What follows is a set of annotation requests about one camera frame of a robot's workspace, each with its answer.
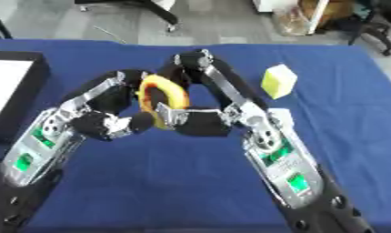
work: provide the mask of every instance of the table leg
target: table leg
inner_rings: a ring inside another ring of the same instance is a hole
[[[320,22],[321,16],[323,16],[323,13],[326,10],[328,2],[329,0],[318,0],[316,10],[312,15],[312,19],[310,20],[310,27],[308,30],[309,35],[312,35],[316,31],[318,23]]]

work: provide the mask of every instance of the white paper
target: white paper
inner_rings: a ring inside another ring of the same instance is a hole
[[[33,64],[33,61],[0,60],[0,112]]]

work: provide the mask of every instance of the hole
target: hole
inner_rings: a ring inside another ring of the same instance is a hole
[[[19,204],[19,198],[18,197],[12,197],[10,199],[10,204],[13,205],[13,206],[17,206],[17,204]]]
[[[299,220],[295,223],[295,227],[299,230],[308,230],[308,224],[304,220]]]
[[[331,205],[334,208],[345,208],[346,207],[346,198],[343,196],[337,196],[331,200]]]
[[[353,208],[353,216],[354,217],[360,217],[361,216],[361,212],[358,209]]]
[[[5,218],[4,222],[5,223],[13,223],[13,222],[17,221],[19,219],[19,217],[20,217],[19,215],[11,215],[11,216]]]

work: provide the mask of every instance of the blue table surface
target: blue table surface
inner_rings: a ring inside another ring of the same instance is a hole
[[[296,132],[375,227],[391,228],[391,83],[358,47],[203,46],[225,59],[272,107],[289,108]],[[24,125],[104,72],[155,71],[182,46],[96,41],[2,40],[3,51],[42,52],[52,76]],[[259,87],[270,66],[297,75],[293,93],[270,100]],[[201,87],[194,104],[216,106]],[[137,106],[126,111],[131,114]],[[151,129],[104,143],[88,140],[28,228],[266,228],[285,221],[234,132],[195,138]]]

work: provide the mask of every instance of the robotic arm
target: robotic arm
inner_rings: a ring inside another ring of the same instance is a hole
[[[176,81],[184,88],[188,86],[183,83],[206,86],[221,104],[216,109],[221,121],[246,130],[242,138],[245,156],[293,232],[374,232],[307,150],[293,129],[288,110],[267,109],[242,78],[208,50],[176,55],[168,70],[189,80]],[[178,129],[193,110],[158,103],[155,111],[169,127]]]
[[[148,113],[117,115],[147,72],[121,70],[100,76],[43,111],[0,163],[0,232],[16,232],[43,204],[72,153],[92,137],[111,141],[154,124]]]

